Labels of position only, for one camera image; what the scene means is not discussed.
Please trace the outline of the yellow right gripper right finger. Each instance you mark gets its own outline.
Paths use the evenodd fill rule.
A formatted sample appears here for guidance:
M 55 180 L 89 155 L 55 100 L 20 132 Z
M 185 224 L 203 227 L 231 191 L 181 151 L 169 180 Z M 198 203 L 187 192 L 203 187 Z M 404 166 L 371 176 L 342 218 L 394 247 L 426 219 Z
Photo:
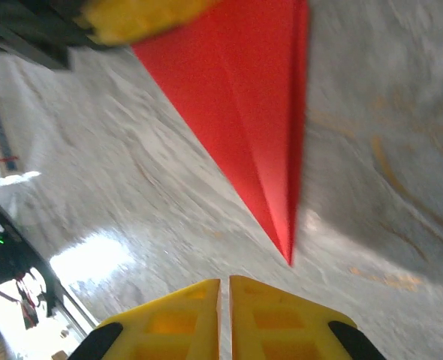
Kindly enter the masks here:
M 337 310 L 241 275 L 230 276 L 233 359 L 384 359 Z

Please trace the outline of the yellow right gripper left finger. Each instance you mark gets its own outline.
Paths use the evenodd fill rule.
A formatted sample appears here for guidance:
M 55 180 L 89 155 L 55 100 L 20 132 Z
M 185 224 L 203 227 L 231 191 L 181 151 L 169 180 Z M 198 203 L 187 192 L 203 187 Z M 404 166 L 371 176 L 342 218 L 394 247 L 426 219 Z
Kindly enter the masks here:
M 219 279 L 202 280 L 112 316 L 69 359 L 218 359 Z

